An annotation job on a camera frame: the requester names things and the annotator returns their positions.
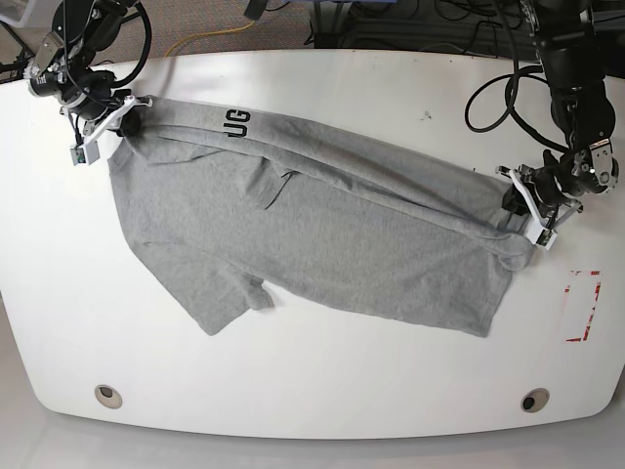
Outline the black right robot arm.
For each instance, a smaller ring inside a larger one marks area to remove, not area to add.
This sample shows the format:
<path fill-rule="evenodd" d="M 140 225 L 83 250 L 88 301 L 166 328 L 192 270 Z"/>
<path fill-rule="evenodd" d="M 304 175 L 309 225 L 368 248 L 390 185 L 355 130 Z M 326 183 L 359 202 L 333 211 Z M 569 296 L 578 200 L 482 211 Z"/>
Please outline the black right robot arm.
<path fill-rule="evenodd" d="M 132 71 L 117 78 L 111 71 L 93 69 L 96 55 L 111 46 L 121 27 L 135 18 L 142 21 L 145 39 Z M 102 121 L 130 95 L 127 86 L 146 65 L 151 40 L 151 23 L 140 1 L 63 1 L 24 77 L 33 95 L 59 101 L 80 143 L 80 121 Z"/>

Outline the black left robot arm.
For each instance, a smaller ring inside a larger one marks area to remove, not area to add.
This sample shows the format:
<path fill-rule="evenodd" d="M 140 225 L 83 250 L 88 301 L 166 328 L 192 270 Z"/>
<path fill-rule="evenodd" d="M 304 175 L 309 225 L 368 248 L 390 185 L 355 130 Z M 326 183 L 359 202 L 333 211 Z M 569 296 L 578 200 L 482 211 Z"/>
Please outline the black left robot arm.
<path fill-rule="evenodd" d="M 521 68 L 518 78 L 544 75 L 552 119 L 565 139 L 564 145 L 548 140 L 512 112 L 521 129 L 545 147 L 544 165 L 523 167 L 521 181 L 540 215 L 547 218 L 563 205 L 579 211 L 577 197 L 616 186 L 619 166 L 610 140 L 616 115 L 605 92 L 591 3 L 522 1 L 521 7 L 540 64 Z"/>

